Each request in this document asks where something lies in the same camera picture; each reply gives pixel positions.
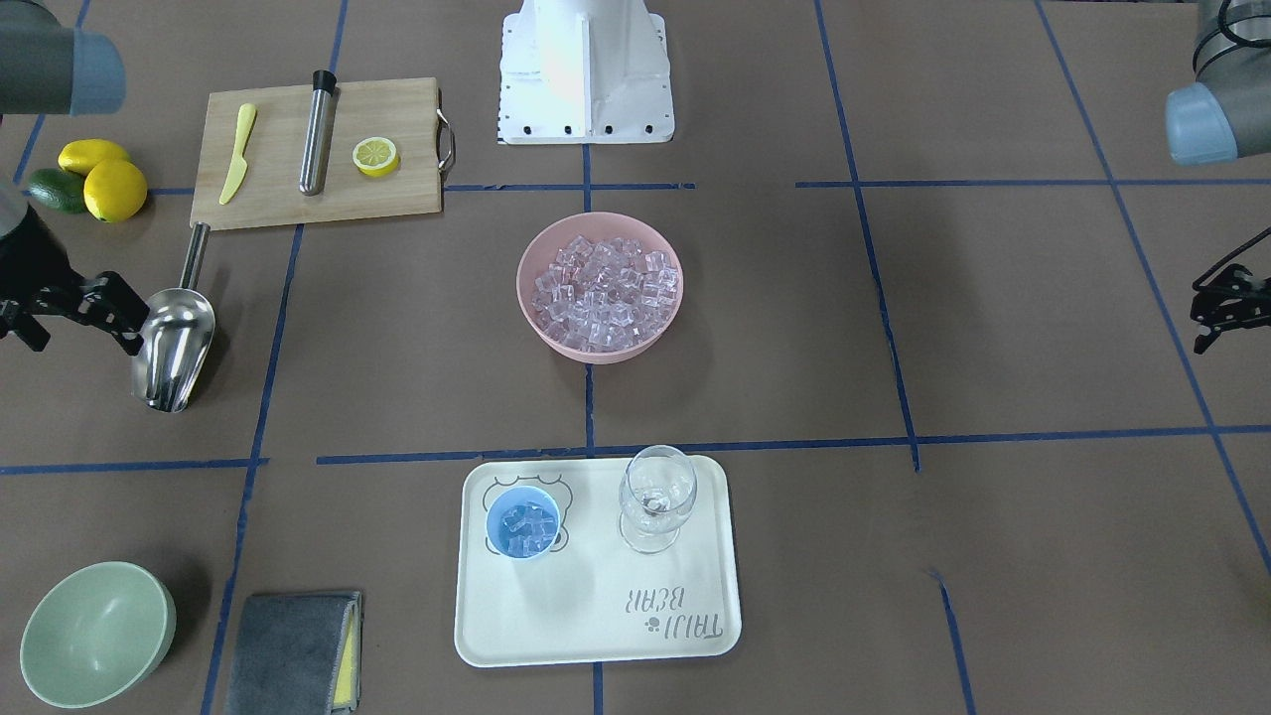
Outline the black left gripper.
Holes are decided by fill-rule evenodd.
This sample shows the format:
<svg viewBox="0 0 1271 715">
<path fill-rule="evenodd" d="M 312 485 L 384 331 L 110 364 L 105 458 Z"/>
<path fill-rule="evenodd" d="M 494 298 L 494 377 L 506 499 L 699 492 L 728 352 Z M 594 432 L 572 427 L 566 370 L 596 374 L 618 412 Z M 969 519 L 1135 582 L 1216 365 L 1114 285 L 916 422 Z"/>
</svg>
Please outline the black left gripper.
<svg viewBox="0 0 1271 715">
<path fill-rule="evenodd" d="M 1213 265 L 1191 286 L 1190 314 L 1199 335 L 1193 353 L 1202 356 L 1227 331 L 1246 330 L 1252 323 L 1270 323 L 1268 279 L 1258 279 L 1244 264 Z"/>
</svg>

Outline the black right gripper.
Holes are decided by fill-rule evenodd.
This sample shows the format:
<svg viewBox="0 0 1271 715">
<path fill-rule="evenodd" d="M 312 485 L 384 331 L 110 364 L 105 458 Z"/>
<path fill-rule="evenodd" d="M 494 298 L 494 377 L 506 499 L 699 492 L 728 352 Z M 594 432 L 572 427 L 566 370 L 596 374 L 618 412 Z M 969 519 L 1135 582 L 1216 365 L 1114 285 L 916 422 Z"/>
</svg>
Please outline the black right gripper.
<svg viewBox="0 0 1271 715">
<path fill-rule="evenodd" d="M 1 240 L 1 338 L 14 335 L 32 352 L 44 351 L 50 331 L 27 311 L 46 288 L 61 297 L 53 314 L 105 331 L 125 354 L 139 356 L 141 329 L 150 312 L 145 300 L 113 271 L 83 279 L 36 210 L 27 210 Z"/>
</svg>

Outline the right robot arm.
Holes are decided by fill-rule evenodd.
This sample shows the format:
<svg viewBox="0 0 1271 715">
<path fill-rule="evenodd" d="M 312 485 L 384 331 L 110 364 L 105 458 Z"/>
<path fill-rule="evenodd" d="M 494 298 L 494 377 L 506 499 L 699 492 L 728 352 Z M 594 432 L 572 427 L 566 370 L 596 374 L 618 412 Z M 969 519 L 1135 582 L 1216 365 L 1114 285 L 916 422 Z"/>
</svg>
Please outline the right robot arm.
<svg viewBox="0 0 1271 715">
<path fill-rule="evenodd" d="M 3 114 L 104 114 L 126 97 L 125 67 L 112 41 L 60 23 L 41 1 L 3 3 Z M 83 325 L 105 323 L 80 307 L 85 279 L 11 182 L 3 182 L 3 337 L 33 352 L 50 343 L 41 314 Z"/>
</svg>

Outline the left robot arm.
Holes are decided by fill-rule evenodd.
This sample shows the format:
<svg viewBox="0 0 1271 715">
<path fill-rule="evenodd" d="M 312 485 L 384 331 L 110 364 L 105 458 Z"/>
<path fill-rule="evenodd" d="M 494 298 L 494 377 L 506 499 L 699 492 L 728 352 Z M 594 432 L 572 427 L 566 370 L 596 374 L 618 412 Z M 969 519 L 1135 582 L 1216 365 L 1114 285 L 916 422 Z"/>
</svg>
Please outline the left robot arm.
<svg viewBox="0 0 1271 715">
<path fill-rule="evenodd" d="M 526 1 L 503 20 L 496 137 L 505 145 L 667 142 L 675 132 L 663 19 L 641 1 Z M 1195 81 L 1168 95 L 1179 166 L 1268 151 L 1268 4 L 1202 1 Z M 435 77 L 214 93 L 193 224 L 214 230 L 433 213 Z"/>
</svg>

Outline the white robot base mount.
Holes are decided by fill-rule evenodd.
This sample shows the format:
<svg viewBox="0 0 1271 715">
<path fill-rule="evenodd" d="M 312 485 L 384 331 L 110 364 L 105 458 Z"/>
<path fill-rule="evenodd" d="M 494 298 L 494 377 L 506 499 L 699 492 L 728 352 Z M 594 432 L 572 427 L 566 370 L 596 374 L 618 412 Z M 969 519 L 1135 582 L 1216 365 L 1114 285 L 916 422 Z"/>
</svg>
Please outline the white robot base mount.
<svg viewBox="0 0 1271 715">
<path fill-rule="evenodd" d="M 525 1 L 505 15 L 500 39 L 500 144 L 661 144 L 676 135 L 666 24 L 643 1 Z"/>
</svg>

